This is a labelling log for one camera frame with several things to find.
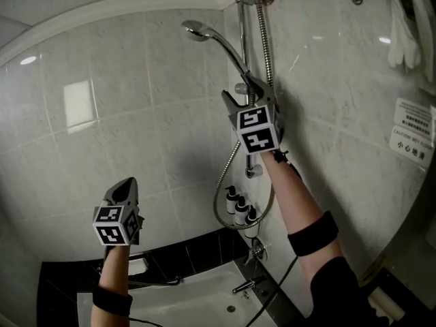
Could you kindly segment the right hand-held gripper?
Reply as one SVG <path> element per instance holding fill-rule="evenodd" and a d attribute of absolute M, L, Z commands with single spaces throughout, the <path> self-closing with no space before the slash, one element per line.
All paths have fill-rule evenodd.
<path fill-rule="evenodd" d="M 221 92 L 221 97 L 245 153 L 255 155 L 277 150 L 281 139 L 281 125 L 272 105 L 275 103 L 273 89 L 251 73 L 240 77 L 247 86 L 249 104 L 240 105 L 226 90 Z"/>

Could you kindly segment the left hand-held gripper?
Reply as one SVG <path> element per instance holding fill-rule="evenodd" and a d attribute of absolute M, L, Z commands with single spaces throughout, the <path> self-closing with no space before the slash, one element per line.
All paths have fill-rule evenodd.
<path fill-rule="evenodd" d="M 113 185 L 95 207 L 93 229 L 103 246 L 138 245 L 143 218 L 139 216 L 138 183 L 129 177 Z"/>

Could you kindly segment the chrome shower head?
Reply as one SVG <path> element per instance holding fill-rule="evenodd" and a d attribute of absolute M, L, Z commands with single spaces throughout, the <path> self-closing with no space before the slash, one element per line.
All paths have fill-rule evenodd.
<path fill-rule="evenodd" d="M 205 42 L 207 40 L 215 40 L 223 48 L 242 78 L 246 79 L 251 75 L 248 67 L 244 64 L 234 47 L 212 27 L 200 21 L 186 20 L 182 22 L 181 28 L 185 35 L 193 41 Z"/>

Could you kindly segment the person's right forearm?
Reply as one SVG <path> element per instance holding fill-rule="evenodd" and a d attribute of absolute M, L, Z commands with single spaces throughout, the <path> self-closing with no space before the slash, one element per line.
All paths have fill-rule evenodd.
<path fill-rule="evenodd" d="M 295 171 L 285 162 L 277 162 L 269 151 L 261 154 L 272 182 L 288 234 L 297 233 L 322 217 L 322 211 Z M 331 259 L 343 255 L 337 239 L 299 262 L 308 282 Z"/>

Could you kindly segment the person's left forearm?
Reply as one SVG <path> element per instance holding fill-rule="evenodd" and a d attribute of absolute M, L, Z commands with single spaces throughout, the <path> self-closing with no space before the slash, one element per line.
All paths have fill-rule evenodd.
<path fill-rule="evenodd" d="M 93 290 L 91 327 L 129 327 L 133 298 L 128 293 L 130 246 L 108 251 L 98 286 Z"/>

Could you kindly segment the white soap dish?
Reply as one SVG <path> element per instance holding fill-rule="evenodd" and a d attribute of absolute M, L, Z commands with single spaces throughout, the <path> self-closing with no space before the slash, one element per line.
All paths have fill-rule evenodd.
<path fill-rule="evenodd" d="M 145 273 L 148 270 L 148 263 L 145 258 L 137 258 L 129 261 L 128 275 L 134 276 Z"/>

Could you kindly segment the chrome grab bar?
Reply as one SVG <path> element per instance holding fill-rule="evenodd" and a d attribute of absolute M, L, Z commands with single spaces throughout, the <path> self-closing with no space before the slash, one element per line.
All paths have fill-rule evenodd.
<path fill-rule="evenodd" d="M 148 286 L 157 286 L 157 287 L 170 287 L 170 286 L 177 286 L 182 283 L 183 278 L 180 276 L 176 276 L 171 281 L 153 281 L 148 282 L 141 279 L 136 279 L 134 276 L 129 276 L 128 284 L 129 285 L 135 285 L 140 287 L 148 287 Z"/>

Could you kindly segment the white bathtub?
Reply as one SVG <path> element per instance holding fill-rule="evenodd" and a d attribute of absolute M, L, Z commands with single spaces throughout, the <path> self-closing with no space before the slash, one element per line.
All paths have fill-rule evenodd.
<path fill-rule="evenodd" d="M 130 327 L 245 327 L 262 303 L 251 290 L 232 293 L 244 281 L 236 264 L 229 262 L 177 286 L 130 290 Z M 227 311 L 229 305 L 235 312 Z"/>

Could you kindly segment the chrome mixer valve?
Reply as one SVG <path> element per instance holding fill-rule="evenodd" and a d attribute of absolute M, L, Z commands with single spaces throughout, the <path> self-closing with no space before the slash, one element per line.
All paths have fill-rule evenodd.
<path fill-rule="evenodd" d="M 247 266 L 254 260 L 266 261 L 268 259 L 268 253 L 264 242 L 258 238 L 251 239 L 251 246 L 248 249 L 248 254 L 243 262 L 244 266 Z"/>

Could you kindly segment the chrome tub spout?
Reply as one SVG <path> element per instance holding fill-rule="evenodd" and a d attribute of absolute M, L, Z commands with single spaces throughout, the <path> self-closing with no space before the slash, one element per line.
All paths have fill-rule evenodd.
<path fill-rule="evenodd" d="M 243 284 L 239 285 L 238 287 L 234 288 L 232 290 L 233 294 L 248 290 L 250 288 L 254 288 L 257 285 L 259 285 L 260 283 L 262 283 L 263 281 L 266 280 L 266 277 L 264 275 L 261 275 L 259 277 L 254 277 L 251 279 L 248 279 L 246 282 L 244 282 Z"/>

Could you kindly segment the white hanging towel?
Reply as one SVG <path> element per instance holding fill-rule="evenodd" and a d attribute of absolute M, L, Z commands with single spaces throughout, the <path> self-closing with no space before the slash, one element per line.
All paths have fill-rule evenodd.
<path fill-rule="evenodd" d="M 391 0 L 391 13 L 389 64 L 436 85 L 436 0 Z"/>

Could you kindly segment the person's black top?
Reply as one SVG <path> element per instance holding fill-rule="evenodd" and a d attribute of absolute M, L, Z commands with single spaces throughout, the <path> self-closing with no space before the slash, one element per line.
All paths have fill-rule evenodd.
<path fill-rule="evenodd" d="M 311 284 L 313 312 L 308 327 L 389 327 L 387 317 L 378 317 L 346 259 L 327 262 Z"/>

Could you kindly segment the chrome shower slide rail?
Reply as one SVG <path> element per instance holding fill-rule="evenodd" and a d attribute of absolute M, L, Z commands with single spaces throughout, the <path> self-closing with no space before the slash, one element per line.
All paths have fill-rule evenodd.
<path fill-rule="evenodd" d="M 235 0 L 238 10 L 238 23 L 240 29 L 240 49 L 243 63 L 249 68 L 249 53 L 247 45 L 247 21 L 245 6 L 249 5 L 249 0 Z M 253 163 L 253 156 L 246 155 L 245 159 L 245 175 L 247 178 L 252 179 L 262 175 L 262 167 Z"/>

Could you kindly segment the large-print white wall sign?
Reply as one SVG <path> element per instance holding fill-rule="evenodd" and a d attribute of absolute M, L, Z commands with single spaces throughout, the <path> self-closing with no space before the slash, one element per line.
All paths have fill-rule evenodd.
<path fill-rule="evenodd" d="M 430 140 L 398 125 L 392 128 L 389 147 L 425 168 L 430 166 L 434 153 Z"/>

